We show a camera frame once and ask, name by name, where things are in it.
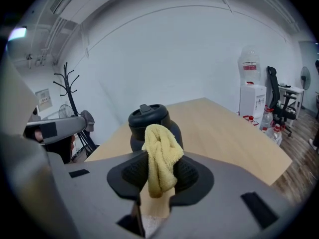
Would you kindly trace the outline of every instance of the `black bottle lid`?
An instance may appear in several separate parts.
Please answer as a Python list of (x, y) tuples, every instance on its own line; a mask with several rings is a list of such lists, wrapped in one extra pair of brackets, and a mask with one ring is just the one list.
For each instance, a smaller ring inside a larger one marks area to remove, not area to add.
[(164, 105), (140, 105), (140, 108), (129, 116), (132, 135), (138, 140), (144, 140), (145, 129), (151, 124), (160, 124), (170, 128), (169, 113)]

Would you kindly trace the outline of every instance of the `ceiling pipe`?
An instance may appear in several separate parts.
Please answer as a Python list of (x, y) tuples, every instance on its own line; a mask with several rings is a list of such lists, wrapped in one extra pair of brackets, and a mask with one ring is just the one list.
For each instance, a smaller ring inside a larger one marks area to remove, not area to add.
[(47, 50), (50, 49), (50, 47), (51, 47), (51, 45), (52, 45), (52, 42), (53, 42), (55, 36), (57, 35), (57, 33), (59, 32), (59, 30), (62, 29), (62, 28), (65, 26), (65, 24), (66, 24), (66, 21), (67, 21), (67, 20), (62, 19), (62, 18), (60, 18), (60, 19), (61, 19), (61, 20), (60, 20), (60, 21), (58, 22), (58, 24), (56, 25), (56, 27), (55, 27), (55, 29), (54, 29), (54, 31), (53, 31), (53, 34), (52, 34), (52, 36), (50, 37), (50, 41), (49, 41), (48, 46), (45, 47)]
[(38, 25), (39, 25), (41, 16), (42, 16), (44, 10), (46, 9), (46, 6), (47, 6), (47, 4), (49, 3), (49, 1), (50, 1), (50, 0), (46, 0), (45, 5), (43, 6), (42, 11), (41, 11), (41, 13), (40, 13), (40, 15), (39, 15), (39, 18), (38, 18), (38, 20), (37, 20), (37, 22), (36, 22), (35, 29), (34, 29), (34, 32), (33, 32), (33, 37), (32, 37), (32, 40), (31, 40), (30, 53), (32, 52), (35, 34), (36, 34), (37, 27), (38, 27)]
[(63, 51), (64, 47), (66, 46), (67, 42), (70, 40), (71, 36), (73, 35), (73, 33), (75, 32), (75, 30), (78, 28), (79, 25), (76, 25), (75, 28), (72, 30), (72, 32), (70, 33), (70, 35), (66, 38), (66, 40), (64, 41), (57, 57), (56, 57), (56, 60), (59, 61), (60, 59), (60, 55), (61, 55), (61, 52)]
[(50, 50), (50, 52), (52, 52), (53, 47), (56, 43), (56, 39), (57, 39), (56, 36), (61, 33), (62, 29), (65, 27), (67, 22), (68, 21), (64, 19), (62, 23), (57, 27), (57, 31), (55, 32), (55, 35), (52, 37), (51, 42), (49, 43), (49, 46), (47, 48), (47, 50)]
[(279, 14), (281, 17), (284, 18), (284, 20), (291, 26), (291, 28), (293, 28), (294, 31), (299, 32), (299, 28), (296, 25), (296, 22), (294, 20), (289, 19), (289, 16), (292, 17), (289, 13), (288, 15), (286, 13), (284, 13), (281, 8), (278, 7), (278, 4), (275, 4), (273, 1), (271, 0), (263, 0), (266, 3), (268, 3), (270, 6), (272, 6)]
[(292, 17), (292, 15), (289, 13), (289, 11), (282, 5), (282, 3), (278, 0), (273, 0), (280, 8), (284, 11), (284, 13), (287, 15), (288, 18), (290, 18), (291, 22), (295, 22), (295, 19)]
[(56, 20), (55, 20), (53, 26), (51, 27), (51, 30), (50, 30), (49, 35), (48, 35), (48, 38), (47, 38), (47, 40), (46, 40), (46, 42), (45, 42), (45, 46), (44, 46), (45, 48), (48, 47), (49, 41), (50, 41), (50, 39), (51, 39), (51, 36), (52, 36), (52, 34), (53, 34), (53, 32), (54, 32), (54, 30), (55, 30), (57, 24), (59, 23), (60, 19), (61, 19), (60, 17), (56, 18)]

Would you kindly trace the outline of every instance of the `coat rack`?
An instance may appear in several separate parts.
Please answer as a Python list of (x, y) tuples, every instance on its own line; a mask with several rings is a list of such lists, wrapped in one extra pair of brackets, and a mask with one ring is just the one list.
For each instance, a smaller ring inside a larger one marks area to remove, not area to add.
[[(63, 69), (64, 69), (64, 75), (62, 74), (57, 74), (55, 73), (54, 75), (59, 75), (59, 76), (62, 76), (63, 80), (64, 80), (64, 84), (65, 86), (53, 81), (53, 83), (61, 86), (62, 88), (65, 89), (66, 93), (64, 95), (60, 95), (61, 97), (62, 96), (66, 96), (68, 95), (68, 98), (69, 98), (69, 101), (70, 101), (70, 104), (71, 104), (71, 108), (74, 112), (74, 115), (75, 116), (79, 116), (79, 113), (78, 111), (76, 110), (76, 107), (75, 107), (75, 104), (74, 104), (74, 100), (73, 100), (73, 97), (72, 97), (72, 93), (74, 92), (77, 92), (77, 90), (75, 91), (71, 91), (71, 88), (72, 88), (72, 85), (73, 83), (76, 81), (77, 78), (80, 77), (80, 75), (78, 75), (74, 81), (71, 83), (71, 85), (69, 85), (69, 74), (74, 72), (74, 70), (72, 70), (71, 72), (69, 72), (68, 74), (66, 73), (66, 68), (67, 68), (67, 62), (65, 63), (65, 65), (63, 66)], [(86, 155), (89, 156), (92, 154), (92, 152), (96, 149), (96, 145), (94, 144), (93, 140), (91, 139), (91, 137), (89, 135), (86, 135), (83, 131), (82, 132), (79, 132), (78, 133), (78, 136), (80, 138), (80, 141), (83, 145), (83, 147), (85, 148), (86, 150)]]

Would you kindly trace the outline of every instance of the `black chair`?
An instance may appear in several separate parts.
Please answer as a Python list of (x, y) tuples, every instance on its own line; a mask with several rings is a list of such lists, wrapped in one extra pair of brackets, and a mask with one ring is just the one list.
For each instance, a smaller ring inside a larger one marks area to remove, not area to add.
[(296, 119), (296, 109), (291, 106), (288, 106), (288, 102), (290, 99), (296, 100), (296, 98), (291, 96), (292, 93), (290, 93), (289, 88), (287, 88), (286, 90), (287, 95), (284, 95), (285, 104), (283, 108), (281, 109), (277, 107), (277, 102), (280, 100), (280, 92), (279, 92), (278, 81), (276, 76), (277, 71), (275, 68), (268, 66), (267, 73), (270, 79), (271, 87), (273, 89), (273, 99), (269, 105), (269, 108), (274, 109), (273, 111), (274, 122), (276, 124), (279, 124), (280, 126), (285, 126), (286, 130), (289, 132), (288, 137), (290, 137), (292, 134), (292, 131), (288, 126), (286, 126), (286, 121), (287, 119), (290, 119), (290, 120)]

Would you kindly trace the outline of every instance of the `table top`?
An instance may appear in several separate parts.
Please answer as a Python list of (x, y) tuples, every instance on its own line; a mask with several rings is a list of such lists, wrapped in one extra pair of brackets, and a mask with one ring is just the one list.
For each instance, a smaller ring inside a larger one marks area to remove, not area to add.
[(290, 88), (285, 88), (285, 87), (282, 87), (282, 86), (278, 85), (278, 87), (279, 87), (279, 89), (286, 90), (286, 91), (289, 91), (289, 92), (292, 92), (292, 93), (296, 93), (296, 94), (300, 94), (303, 91), (305, 91), (304, 89), (301, 89), (301, 88), (298, 88), (298, 87), (293, 87), (293, 86), (291, 86)]
[[(238, 165), (266, 184), (273, 184), (289, 167), (291, 159), (258, 128), (219, 104), (196, 99), (167, 106), (170, 118), (181, 130), (184, 150)], [(132, 152), (131, 131), (122, 125), (86, 161)], [(160, 199), (151, 199), (146, 184), (141, 191), (141, 212), (166, 218), (174, 189)]]

